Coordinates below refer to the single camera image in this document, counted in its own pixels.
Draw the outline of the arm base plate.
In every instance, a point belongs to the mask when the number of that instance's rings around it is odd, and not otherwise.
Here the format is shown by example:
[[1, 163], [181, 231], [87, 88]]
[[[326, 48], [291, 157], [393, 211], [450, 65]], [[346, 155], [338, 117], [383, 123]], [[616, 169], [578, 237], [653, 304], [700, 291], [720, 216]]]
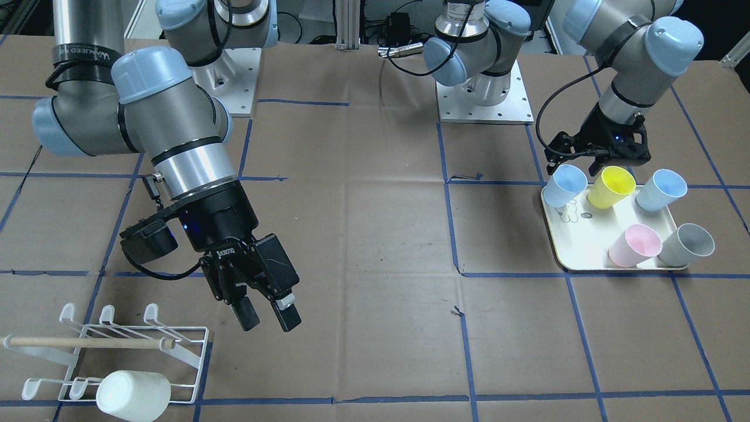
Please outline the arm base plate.
[[518, 62], [501, 77], [478, 74], [457, 86], [435, 86], [441, 122], [530, 125], [534, 121]]
[[224, 50], [217, 61], [191, 67], [196, 83], [218, 98], [233, 117], [252, 117], [262, 49]]

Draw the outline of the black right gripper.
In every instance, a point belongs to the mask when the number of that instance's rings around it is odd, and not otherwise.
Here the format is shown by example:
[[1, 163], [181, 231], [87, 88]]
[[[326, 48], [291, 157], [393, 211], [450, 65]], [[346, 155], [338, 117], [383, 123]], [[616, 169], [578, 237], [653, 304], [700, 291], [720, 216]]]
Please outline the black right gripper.
[[185, 225], [193, 249], [206, 252], [199, 264], [214, 298], [233, 308], [244, 331], [260, 323], [247, 286], [270, 302], [285, 333], [302, 323], [292, 292], [299, 281], [296, 269], [275, 234], [252, 240], [259, 220], [241, 182], [178, 200], [171, 209]]

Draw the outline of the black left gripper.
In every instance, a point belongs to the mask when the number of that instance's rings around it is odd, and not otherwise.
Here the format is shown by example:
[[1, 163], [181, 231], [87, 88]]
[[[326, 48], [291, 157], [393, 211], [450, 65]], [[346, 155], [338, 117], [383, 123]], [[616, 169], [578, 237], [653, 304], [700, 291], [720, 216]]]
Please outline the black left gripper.
[[647, 146], [645, 117], [636, 115], [632, 124], [616, 123], [595, 105], [578, 135], [559, 132], [546, 146], [547, 173], [579, 156], [594, 158], [589, 176], [597, 176], [605, 165], [644, 165], [651, 160]]

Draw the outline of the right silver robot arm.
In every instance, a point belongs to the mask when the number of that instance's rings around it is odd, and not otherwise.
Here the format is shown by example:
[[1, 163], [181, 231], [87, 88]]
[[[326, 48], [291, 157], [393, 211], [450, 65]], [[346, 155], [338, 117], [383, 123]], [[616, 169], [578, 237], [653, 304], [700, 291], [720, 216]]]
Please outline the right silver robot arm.
[[292, 288], [298, 275], [259, 222], [225, 148], [232, 117], [193, 79], [191, 61], [169, 46], [124, 51], [118, 1], [54, 1], [56, 91], [37, 102], [32, 125], [39, 142], [61, 156], [142, 153], [154, 168], [143, 176], [157, 212], [121, 232], [124, 257], [145, 268], [178, 244], [168, 222], [178, 219], [215, 299], [233, 307], [242, 329], [259, 324], [247, 289], [259, 291], [288, 332], [302, 321]]

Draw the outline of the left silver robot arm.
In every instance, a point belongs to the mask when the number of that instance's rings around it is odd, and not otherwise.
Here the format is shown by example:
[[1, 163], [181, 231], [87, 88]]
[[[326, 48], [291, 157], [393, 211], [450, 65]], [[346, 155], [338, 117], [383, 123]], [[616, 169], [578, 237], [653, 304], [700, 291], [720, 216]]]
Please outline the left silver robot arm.
[[[598, 70], [615, 77], [577, 134], [544, 142], [547, 173], [581, 156], [593, 157], [589, 174], [604, 166], [640, 166], [651, 155], [645, 115], [704, 46], [704, 35], [675, 17], [680, 1], [576, 1], [564, 30], [592, 53]], [[443, 86], [497, 80], [507, 84], [531, 19], [509, 1], [446, 1], [424, 63]]]

